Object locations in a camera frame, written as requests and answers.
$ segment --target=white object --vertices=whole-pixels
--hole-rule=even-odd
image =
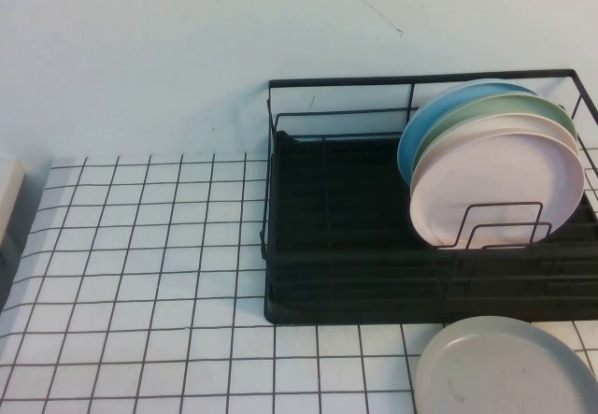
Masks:
[[[419,414],[590,414],[598,383],[554,336],[488,316],[434,337],[420,358],[415,399]]]
[[[445,151],[419,177],[411,195],[414,227],[428,243],[462,249],[480,224],[534,222],[538,205],[475,207],[472,204],[541,202],[540,221],[552,231],[571,216],[583,193],[583,168],[564,143],[535,132],[500,129]],[[482,227],[470,248],[529,242],[532,225]],[[534,241],[546,236],[539,226]]]

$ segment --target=black grout line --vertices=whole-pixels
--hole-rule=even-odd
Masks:
[[[104,199],[104,206],[102,207],[102,210],[100,211],[100,217],[97,220],[97,225],[95,227],[95,231],[93,232],[93,238],[92,238],[92,244],[91,244],[91,249],[93,250],[93,244],[95,243],[95,239],[97,238],[97,233],[99,232],[99,227],[100,227],[100,223],[102,222],[102,217],[104,216],[104,210],[106,209],[106,202],[108,200],[108,197],[110,195],[110,190],[112,189],[112,182],[114,181],[114,176],[116,175],[116,169],[117,167],[114,166],[114,170],[112,171],[112,177],[110,179],[110,184],[108,185],[108,190],[106,192],[106,197]],[[83,267],[83,274],[85,274],[85,271],[87,271],[87,267],[90,263],[90,259],[92,258],[92,253],[88,252],[87,254],[87,259],[85,260],[85,266]],[[68,315],[68,321],[66,322],[66,327],[65,327],[65,331],[67,332],[70,325],[71,325],[71,321],[73,320],[73,314],[75,313],[75,307],[77,306],[77,301],[78,301],[78,297],[81,294],[81,288],[83,286],[83,278],[81,278],[79,280],[78,283],[78,287],[77,287],[77,293],[75,294],[75,301],[73,302],[73,306],[71,307],[70,313]],[[66,342],[66,333],[64,333],[63,335],[63,340],[61,342],[61,346],[60,349],[58,350],[58,357],[56,358],[56,364],[54,366],[54,369],[52,371],[52,376],[50,378],[50,386],[48,387],[48,392],[46,397],[49,398],[51,391],[52,391],[52,387],[54,385],[54,380],[56,379],[56,373],[58,372],[58,363],[60,362],[62,356],[63,356],[63,350],[64,350],[64,344]],[[46,408],[48,407],[48,401],[44,401],[44,406],[42,407],[41,410],[41,414],[44,414],[46,412]]]
[[[151,163],[151,156],[148,158],[148,164],[146,165],[146,176],[145,179],[148,178],[148,173],[150,171],[150,163]],[[141,187],[141,192],[139,193],[139,200],[137,204],[137,209],[135,211],[135,221],[137,220],[137,216],[139,214],[139,209],[141,207],[141,199],[143,198],[143,191],[145,189],[145,185]],[[122,269],[121,271],[124,272],[124,268],[127,263],[127,259],[129,258],[129,248],[131,248],[131,242],[133,241],[133,233],[135,229],[131,229],[131,233],[129,234],[129,241],[127,245],[126,252],[124,253],[124,260],[122,261]],[[97,381],[100,376],[100,370],[102,369],[102,360],[104,359],[104,354],[106,353],[106,344],[108,342],[108,336],[110,334],[110,326],[112,325],[112,320],[114,318],[114,311],[116,309],[116,302],[119,297],[119,292],[121,290],[121,283],[122,283],[122,276],[119,278],[119,283],[116,287],[116,292],[114,293],[114,300],[112,301],[112,308],[110,309],[110,317],[108,318],[108,325],[106,328],[106,334],[104,335],[104,343],[102,344],[102,351],[100,352],[100,358],[98,359],[97,369],[95,371],[95,378],[93,379],[93,386],[92,386],[92,393],[90,397],[90,403],[87,406],[87,414],[90,414],[92,411],[92,400],[93,396],[95,395],[95,390],[97,388]]]
[[[86,162],[87,162],[87,159],[85,159],[85,161],[83,162],[83,166],[79,170],[78,182],[81,179],[81,175],[83,174],[83,169],[85,168]],[[72,204],[74,197],[75,197],[75,192],[73,192],[73,194],[71,194],[71,199],[70,199],[70,203],[66,209],[66,214],[68,214],[68,210],[71,207],[70,205]],[[63,225],[64,225],[64,221],[66,221],[66,215],[64,215]],[[54,248],[52,249],[50,258],[48,259],[48,264],[46,265],[46,271],[44,272],[44,276],[39,284],[39,288],[37,289],[36,299],[34,300],[33,306],[31,307],[31,311],[29,312],[29,316],[27,318],[27,323],[25,323],[24,332],[27,332],[27,329],[29,328],[29,323],[31,322],[31,319],[33,318],[34,311],[36,309],[35,304],[36,304],[37,299],[39,298],[39,295],[41,294],[41,289],[44,286],[44,278],[45,278],[46,274],[48,274],[48,270],[50,269],[50,263],[52,261],[54,252],[56,251],[56,246],[58,245],[58,242],[60,241],[61,233],[62,233],[62,231],[59,231],[58,235],[56,236],[56,240],[55,240],[56,242],[54,243]],[[25,339],[25,335],[22,335],[21,341],[19,341],[19,346],[17,347],[17,352],[15,353],[15,358],[14,358],[13,363],[16,363],[17,360],[19,359],[19,353],[21,353],[22,343],[23,343],[24,339]],[[4,399],[7,396],[8,384],[10,383],[10,379],[12,378],[12,374],[13,374],[14,370],[15,370],[14,366],[10,367],[10,371],[8,372],[7,381],[5,383],[4,390],[2,391],[2,398],[0,399],[0,408],[2,408]]]
[[[207,216],[209,213],[209,196],[212,192],[212,183],[211,183],[211,178],[214,176],[214,158],[215,158],[216,154],[212,155],[212,165],[211,165],[211,169],[210,169],[210,183],[207,187],[207,201],[206,202],[206,214],[204,215],[204,221],[207,221]],[[204,245],[204,242],[206,241],[206,229],[204,229],[204,232],[202,233],[202,246]],[[184,402],[184,398],[183,396],[185,395],[185,387],[187,386],[187,372],[189,371],[189,358],[191,356],[191,343],[192,343],[192,337],[193,337],[193,326],[195,323],[195,310],[197,308],[197,295],[199,292],[199,278],[201,277],[201,270],[202,270],[202,259],[204,258],[204,248],[201,248],[199,251],[199,263],[197,264],[197,277],[195,279],[195,300],[193,300],[193,309],[192,309],[192,314],[191,314],[191,328],[189,329],[189,338],[187,340],[187,360],[185,362],[185,370],[183,371],[183,381],[182,381],[182,387],[180,389],[180,403],[178,405],[178,413],[182,414],[183,412],[183,402]]]
[[[247,172],[247,162],[243,165],[243,178],[245,178],[245,173]],[[243,200],[245,198],[245,182],[243,182],[243,189],[241,191],[241,213],[239,218],[243,219]],[[239,270],[239,263],[241,258],[241,234],[242,234],[242,227],[243,223],[239,223],[239,238],[238,242],[238,249],[236,250],[236,270]],[[238,284],[239,284],[239,274],[238,272],[235,275],[235,300],[233,302],[233,321],[231,324],[231,350],[230,350],[230,358],[233,359],[233,347],[235,345],[235,319],[236,319],[236,299],[237,299],[237,291],[238,291]],[[229,407],[230,407],[230,400],[231,400],[231,379],[233,376],[233,363],[232,361],[228,364],[228,382],[226,385],[226,405],[224,412],[225,414],[229,414]]]
[[[177,174],[177,183],[175,186],[175,193],[173,195],[173,205],[172,208],[170,209],[170,220],[169,222],[172,222],[172,217],[175,214],[175,204],[174,202],[177,200],[177,192],[178,192],[178,182],[180,180],[180,170],[183,166],[183,156],[180,156],[180,162],[178,164],[178,174]],[[168,225],[168,227],[166,228],[166,239],[164,241],[164,245],[168,244],[168,238],[170,237],[170,228],[171,226]],[[162,271],[164,270],[164,258],[166,257],[166,248],[164,248],[164,251],[162,253],[162,262],[160,263],[160,275],[158,275],[158,284],[156,285],[156,294],[155,294],[155,300],[153,301],[153,305],[151,306],[151,315],[149,316],[149,328],[151,329],[151,326],[153,325],[153,317],[154,314],[156,312],[156,305],[158,303],[158,294],[160,292],[160,282],[162,280]],[[150,335],[151,335],[151,330],[148,330],[148,333],[146,334],[146,346],[143,350],[143,361],[145,362],[147,357],[148,357],[148,347],[150,345]],[[139,396],[139,392],[141,391],[141,382],[143,380],[143,372],[145,370],[145,363],[141,364],[141,369],[139,370],[139,381],[137,383],[137,393],[136,396]],[[137,412],[137,399],[135,400],[135,403],[133,404],[133,414],[135,414]]]

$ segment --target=black dish rack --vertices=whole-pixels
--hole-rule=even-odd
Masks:
[[[451,322],[477,315],[524,321],[598,318],[598,222],[589,199],[596,196],[591,180],[598,180],[598,171],[581,138],[579,154],[587,162],[590,188],[564,226],[551,233],[550,225],[538,221],[542,206],[537,202],[504,202],[538,206],[537,218],[524,224],[534,231],[543,228],[547,234],[542,241],[516,248],[450,250],[429,246],[411,225],[409,189],[398,173],[396,149],[405,123],[417,109],[414,94],[418,86],[484,78],[570,82],[576,93],[569,109],[572,118],[583,108],[592,126],[598,126],[598,111],[574,70],[270,81],[261,233],[264,314],[269,321]],[[273,94],[278,90],[377,86],[406,87],[406,103],[273,115]],[[358,113],[395,114],[399,128],[343,132]],[[321,116],[328,117],[326,126],[336,124],[341,132],[294,134],[287,126],[279,127],[292,120],[305,131]],[[467,209],[463,223],[475,208]]]

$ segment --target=white tiled countertop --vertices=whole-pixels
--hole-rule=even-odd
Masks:
[[[413,413],[442,325],[273,326],[264,157],[54,164],[0,316],[6,413]],[[598,366],[598,321],[538,326]]]

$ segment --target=black metal wire frame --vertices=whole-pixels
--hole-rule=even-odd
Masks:
[[[329,247],[327,250],[305,250],[305,251],[297,251],[297,252],[282,252],[277,251],[276,248],[276,241],[277,236],[276,232],[274,231],[277,225],[277,180],[275,176],[278,172],[278,164],[280,160],[280,154],[278,154],[278,137],[280,135],[280,131],[278,130],[278,123],[281,118],[287,117],[314,117],[314,116],[342,116],[347,114],[368,114],[368,113],[384,113],[384,112],[403,112],[406,114],[406,123],[409,121],[409,117],[411,113],[417,109],[417,107],[412,106],[413,102],[413,95],[415,92],[415,87],[418,84],[436,84],[436,83],[449,83],[449,82],[463,82],[467,80],[473,79],[486,79],[486,78],[494,78],[494,79],[571,79],[574,84],[576,85],[577,91],[579,92],[578,99],[575,104],[575,108],[572,112],[572,119],[577,114],[577,109],[581,101],[583,100],[588,108],[588,111],[594,118],[595,122],[598,124],[598,109],[591,101],[588,92],[586,91],[585,87],[581,83],[577,72],[573,69],[551,69],[551,70],[526,70],[526,71],[504,71],[504,72],[490,72],[490,73],[465,73],[465,74],[445,74],[445,75],[428,75],[428,76],[406,76],[406,77],[370,77],[370,78],[332,78],[332,79],[275,79],[271,80],[268,85],[268,98],[266,101],[267,109],[268,109],[268,121],[269,121],[269,135],[268,135],[268,162],[267,162],[267,169],[266,169],[266,183],[265,183],[265,204],[263,207],[263,229],[260,232],[261,237],[261,250],[262,256],[267,262],[266,267],[266,298],[268,297],[268,285],[276,286],[276,273],[277,273],[277,264],[280,263],[292,263],[293,261],[299,261],[301,263],[309,263],[309,262],[328,262],[329,267],[329,280],[330,280],[330,293],[332,294],[332,299],[334,300],[334,284],[335,284],[335,271],[333,267],[333,262],[335,261],[343,261],[346,263],[356,263],[359,261],[375,261],[375,260],[398,260],[400,262],[407,261],[413,258],[418,260],[423,260],[431,265],[431,268],[434,270],[434,275],[436,278],[436,286],[437,286],[437,293],[438,293],[438,300],[442,302],[451,291],[453,283],[463,280],[463,276],[457,276],[456,269],[463,265],[465,262],[471,262],[469,270],[470,279],[471,281],[475,280],[476,277],[473,277],[474,274],[477,272],[478,266],[477,262],[480,260],[485,260],[488,257],[489,250],[492,250],[492,257],[500,257],[500,256],[514,256],[518,257],[518,250],[525,250],[526,257],[529,258],[531,256],[536,257],[538,260],[549,260],[552,265],[555,265],[555,258],[559,257],[559,263],[561,259],[573,259],[572,257],[595,257],[596,263],[598,263],[598,241],[593,242],[591,244],[583,244],[581,249],[576,248],[568,248],[563,249],[559,247],[559,244],[550,243],[550,234],[552,232],[552,225],[548,222],[542,222],[541,214],[543,211],[543,205],[537,201],[511,201],[511,202],[503,202],[503,203],[491,203],[491,204],[472,204],[463,213],[463,219],[460,225],[459,233],[455,238],[455,242],[449,246],[440,247],[440,248],[424,248],[423,250],[331,250],[330,248],[330,224],[329,224],[329,216],[328,216],[328,206],[326,206],[326,222],[327,222],[327,229],[328,229],[328,241]],[[388,86],[388,85],[408,85],[408,98],[407,98],[407,105],[406,107],[387,107],[387,108],[367,108],[364,107],[363,109],[355,109],[355,110],[333,110],[333,111],[314,111],[314,112],[282,112],[273,114],[272,112],[272,97],[273,91],[275,89],[290,89],[290,88],[319,88],[319,87],[343,87],[343,86]],[[367,138],[384,138],[384,137],[393,137],[398,138],[401,131],[396,132],[376,132],[376,133],[367,133],[367,134],[335,134],[335,135],[300,135],[296,136],[293,135],[291,138],[294,139],[312,139],[312,140],[319,140],[322,142],[323,150],[322,153],[325,154],[325,144],[326,140],[330,138],[334,139],[351,139],[352,137],[367,137]],[[591,170],[596,174],[598,177],[598,169],[596,168],[596,164],[594,160],[591,158],[588,150],[585,148],[582,140],[579,139],[579,144],[581,149],[585,153],[589,163],[591,164]],[[482,223],[479,225],[475,225],[471,232],[469,232],[468,237],[466,238],[466,245],[463,250],[455,250],[452,249],[457,246],[462,239],[463,228],[465,226],[467,217],[470,215],[472,209],[477,207],[500,207],[500,206],[537,206],[537,214],[534,219],[530,220],[529,222],[515,222],[515,223]],[[532,233],[529,238],[529,241],[522,244],[508,244],[508,245],[488,245],[481,250],[471,250],[469,249],[472,240],[474,238],[475,233],[479,229],[485,229],[490,227],[496,226],[531,226]],[[542,247],[537,247],[534,243],[533,247],[530,245],[541,238],[535,238],[535,234],[537,231],[538,226],[546,226],[547,232],[543,236],[544,239],[548,239],[548,241],[544,241]],[[443,267],[442,269],[438,267],[438,260],[441,262],[448,264],[448,267]],[[443,285],[441,286],[439,282],[440,273],[445,272],[443,274]],[[583,278],[583,276],[572,276],[567,277],[567,281],[577,281],[577,279]],[[590,275],[586,276],[588,281],[598,281],[597,275]],[[535,278],[537,281],[552,281],[549,276],[536,276]],[[314,321],[316,318],[298,318],[304,321]],[[336,322],[336,318],[334,315],[332,317],[324,316],[319,317],[319,319],[324,319],[328,322]],[[347,318],[344,317],[345,320],[350,321],[359,321],[359,319]],[[416,321],[422,321],[426,318],[417,318]]]

